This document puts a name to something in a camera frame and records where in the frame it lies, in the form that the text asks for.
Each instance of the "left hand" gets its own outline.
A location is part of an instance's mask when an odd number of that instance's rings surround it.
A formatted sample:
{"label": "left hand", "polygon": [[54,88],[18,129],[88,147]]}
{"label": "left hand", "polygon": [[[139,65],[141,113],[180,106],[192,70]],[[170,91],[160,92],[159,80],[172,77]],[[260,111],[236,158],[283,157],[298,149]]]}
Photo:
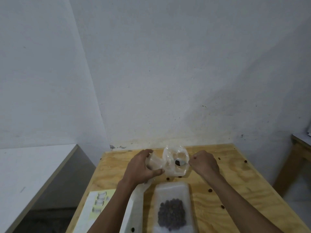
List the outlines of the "left hand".
{"label": "left hand", "polygon": [[142,150],[130,160],[124,172],[123,181],[126,181],[135,188],[138,184],[145,183],[149,179],[160,176],[165,172],[164,169],[149,170],[146,167],[145,162],[149,153],[153,153],[153,150]]}

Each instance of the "wooden table leg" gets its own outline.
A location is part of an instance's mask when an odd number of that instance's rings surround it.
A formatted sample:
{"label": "wooden table leg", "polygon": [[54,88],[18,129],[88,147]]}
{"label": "wooden table leg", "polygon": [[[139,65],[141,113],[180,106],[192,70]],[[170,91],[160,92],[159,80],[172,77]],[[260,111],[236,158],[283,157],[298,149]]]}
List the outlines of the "wooden table leg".
{"label": "wooden table leg", "polygon": [[283,197],[290,185],[296,179],[302,167],[304,148],[299,144],[293,145],[292,151],[281,169],[273,188]]}

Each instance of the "right hand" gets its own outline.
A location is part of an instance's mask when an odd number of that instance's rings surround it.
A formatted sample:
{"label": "right hand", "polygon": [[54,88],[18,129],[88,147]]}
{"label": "right hand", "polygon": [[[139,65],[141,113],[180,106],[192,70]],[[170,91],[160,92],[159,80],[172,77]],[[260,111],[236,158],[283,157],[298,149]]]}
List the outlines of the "right hand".
{"label": "right hand", "polygon": [[189,159],[189,165],[208,183],[210,183],[215,177],[221,176],[216,159],[211,153],[208,153],[205,150],[195,153]]}

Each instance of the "pile of coffee beans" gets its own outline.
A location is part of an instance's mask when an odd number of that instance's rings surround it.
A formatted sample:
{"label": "pile of coffee beans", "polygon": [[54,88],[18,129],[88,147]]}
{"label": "pile of coffee beans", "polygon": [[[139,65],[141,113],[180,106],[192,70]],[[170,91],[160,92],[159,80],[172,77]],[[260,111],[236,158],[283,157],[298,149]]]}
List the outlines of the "pile of coffee beans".
{"label": "pile of coffee beans", "polygon": [[180,199],[166,200],[160,204],[158,224],[171,230],[178,230],[186,224],[186,212]]}

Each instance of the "forearm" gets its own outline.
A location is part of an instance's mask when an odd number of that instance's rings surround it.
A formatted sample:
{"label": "forearm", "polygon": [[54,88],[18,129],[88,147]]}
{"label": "forearm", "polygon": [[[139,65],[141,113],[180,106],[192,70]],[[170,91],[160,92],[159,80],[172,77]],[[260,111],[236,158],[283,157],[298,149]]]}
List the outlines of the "forearm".
{"label": "forearm", "polygon": [[236,192],[223,176],[219,174],[209,179],[212,180],[209,184],[219,196],[240,232],[282,232]]}
{"label": "forearm", "polygon": [[119,232],[127,203],[134,186],[124,180],[119,181],[117,189],[108,204],[98,216],[87,233]]}

